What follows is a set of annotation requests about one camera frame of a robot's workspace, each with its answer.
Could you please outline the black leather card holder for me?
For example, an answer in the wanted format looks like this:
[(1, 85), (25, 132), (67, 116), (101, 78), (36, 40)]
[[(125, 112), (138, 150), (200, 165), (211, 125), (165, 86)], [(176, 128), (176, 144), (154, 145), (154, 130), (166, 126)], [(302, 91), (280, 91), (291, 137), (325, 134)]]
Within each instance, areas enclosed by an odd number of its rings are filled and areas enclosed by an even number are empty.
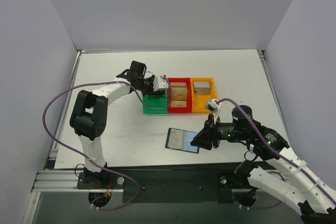
[(197, 132), (169, 128), (166, 137), (165, 148), (198, 154), (199, 147), (191, 145), (193, 138), (197, 134)]

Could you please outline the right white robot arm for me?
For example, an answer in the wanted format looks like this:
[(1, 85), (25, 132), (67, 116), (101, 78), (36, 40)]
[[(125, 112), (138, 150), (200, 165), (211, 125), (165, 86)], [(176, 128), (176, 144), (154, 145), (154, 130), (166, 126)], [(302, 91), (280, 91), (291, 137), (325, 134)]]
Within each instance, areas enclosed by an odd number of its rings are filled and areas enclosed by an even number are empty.
[(293, 209), (303, 223), (335, 223), (335, 190), (307, 167), (278, 132), (255, 121), (250, 107), (235, 105), (231, 123), (220, 121), (219, 101), (212, 99), (205, 107), (210, 114), (191, 145), (211, 150), (220, 141), (241, 143), (281, 174), (276, 178), (254, 161), (244, 160), (232, 177), (234, 185), (252, 187), (250, 193), (234, 198), (241, 207), (250, 208), (261, 189)]

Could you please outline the blue credit card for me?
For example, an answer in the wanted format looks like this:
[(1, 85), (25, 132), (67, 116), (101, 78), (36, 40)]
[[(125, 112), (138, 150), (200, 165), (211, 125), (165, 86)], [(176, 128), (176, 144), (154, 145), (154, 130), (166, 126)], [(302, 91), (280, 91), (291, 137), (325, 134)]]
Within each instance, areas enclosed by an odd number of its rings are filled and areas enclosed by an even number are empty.
[(197, 132), (184, 131), (182, 151), (190, 152), (190, 153), (199, 152), (199, 148), (197, 146), (191, 145), (191, 142), (196, 135), (197, 135)]

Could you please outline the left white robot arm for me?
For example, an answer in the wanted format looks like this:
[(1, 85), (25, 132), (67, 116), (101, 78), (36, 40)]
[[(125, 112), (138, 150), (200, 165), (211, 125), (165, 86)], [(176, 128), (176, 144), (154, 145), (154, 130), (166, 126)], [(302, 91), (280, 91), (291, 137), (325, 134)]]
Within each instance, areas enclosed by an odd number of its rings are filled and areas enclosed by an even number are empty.
[(129, 69), (124, 70), (101, 88), (79, 91), (70, 117), (70, 126), (78, 135), (83, 153), (88, 156), (84, 164), (85, 178), (98, 181), (107, 179), (107, 162), (103, 156), (101, 136), (107, 126), (108, 106), (134, 90), (143, 96), (156, 94), (168, 87), (162, 77), (145, 77), (146, 65), (132, 61)]

